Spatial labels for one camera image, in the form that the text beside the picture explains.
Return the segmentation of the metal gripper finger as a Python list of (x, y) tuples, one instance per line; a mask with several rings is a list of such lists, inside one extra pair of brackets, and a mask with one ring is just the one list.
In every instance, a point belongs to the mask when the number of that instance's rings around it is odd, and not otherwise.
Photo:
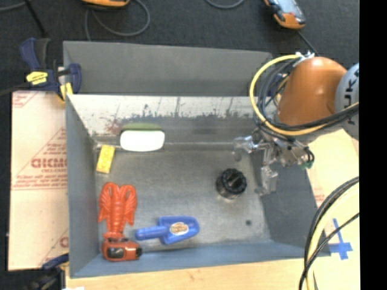
[(277, 189), (278, 172), (271, 168), (273, 159), (268, 150), (262, 150), (258, 159), (258, 190), (261, 196), (274, 193)]
[(241, 160), (243, 154), (251, 154), (260, 149), (259, 142), (255, 142), (252, 135), (246, 137), (236, 137), (233, 140), (233, 158)]

